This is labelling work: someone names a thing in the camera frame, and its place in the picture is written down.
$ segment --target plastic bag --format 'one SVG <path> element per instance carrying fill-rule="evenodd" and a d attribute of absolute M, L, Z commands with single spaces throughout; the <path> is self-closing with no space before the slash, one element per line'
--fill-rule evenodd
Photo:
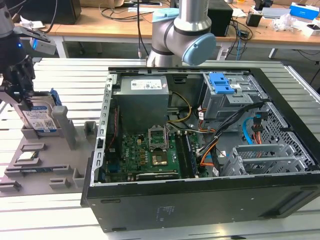
<path fill-rule="evenodd" d="M 282 15 L 279 19 L 273 19 L 272 20 L 272 27 L 275 31 L 284 31 L 284 30 L 290 30 L 293 31 L 293 28 L 291 25 L 297 21 L 296 18 L 291 17 L 290 14 Z"/>

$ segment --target motherboard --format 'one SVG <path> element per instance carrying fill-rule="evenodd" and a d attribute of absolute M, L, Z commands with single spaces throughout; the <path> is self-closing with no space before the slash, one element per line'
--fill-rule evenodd
<path fill-rule="evenodd" d="M 106 181 L 195 178 L 199 146 L 195 133 L 166 133 L 157 129 L 152 134 L 124 134 L 120 160 L 107 161 Z"/>

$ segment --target blue light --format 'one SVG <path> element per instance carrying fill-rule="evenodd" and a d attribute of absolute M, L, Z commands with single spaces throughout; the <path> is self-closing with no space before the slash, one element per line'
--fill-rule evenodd
<path fill-rule="evenodd" d="M 36 49 L 38 41 L 35 39 L 33 42 L 32 49 Z"/>

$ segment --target black speaker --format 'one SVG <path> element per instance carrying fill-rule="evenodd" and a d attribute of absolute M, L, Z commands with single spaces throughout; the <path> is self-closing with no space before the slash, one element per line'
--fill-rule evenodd
<path fill-rule="evenodd" d="M 245 24 L 249 27 L 258 27 L 261 18 L 262 18 L 261 14 L 254 14 L 252 12 L 249 12 L 248 17 L 246 18 Z"/>
<path fill-rule="evenodd" d="M 23 0 L 5 0 L 8 9 L 21 3 Z M 55 24 L 72 25 L 75 24 L 81 13 L 80 0 L 57 0 Z M 50 24 L 56 8 L 56 0 L 29 0 L 20 10 L 19 14 L 30 21 L 42 21 Z M 11 11 L 13 16 L 20 7 Z"/>
<path fill-rule="evenodd" d="M 216 37 L 227 35 L 233 9 L 224 0 L 210 0 L 208 17 L 212 21 L 211 33 Z"/>

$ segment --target office floor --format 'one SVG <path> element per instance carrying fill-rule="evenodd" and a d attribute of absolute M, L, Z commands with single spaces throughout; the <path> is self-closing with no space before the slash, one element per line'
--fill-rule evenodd
<path fill-rule="evenodd" d="M 94 42 L 83 42 L 85 53 L 81 54 L 81 47 L 78 42 L 67 42 L 67 49 L 70 58 L 110 58 L 110 59 L 136 59 L 138 57 L 138 44 L 133 43 L 102 43 L 102 54 L 97 54 L 96 44 Z M 151 49 L 150 44 L 146 44 L 148 51 Z M 214 53 L 212 59 L 217 59 L 218 50 Z M 269 48 L 247 48 L 243 53 L 241 60 L 246 61 L 270 61 L 268 55 L 271 49 Z M 305 51 L 315 54 L 316 51 Z M 307 55 L 306 57 L 312 60 L 320 61 L 320 53 L 317 55 Z M 32 53 L 33 57 L 40 57 L 39 54 Z M 228 60 L 235 60 L 235 55 L 230 55 Z M 320 65 L 315 65 L 315 61 L 310 61 L 296 50 L 279 49 L 273 61 L 281 61 L 284 65 L 292 66 L 308 83 L 311 81 Z M 312 83 L 314 89 L 320 87 L 320 73 Z"/>

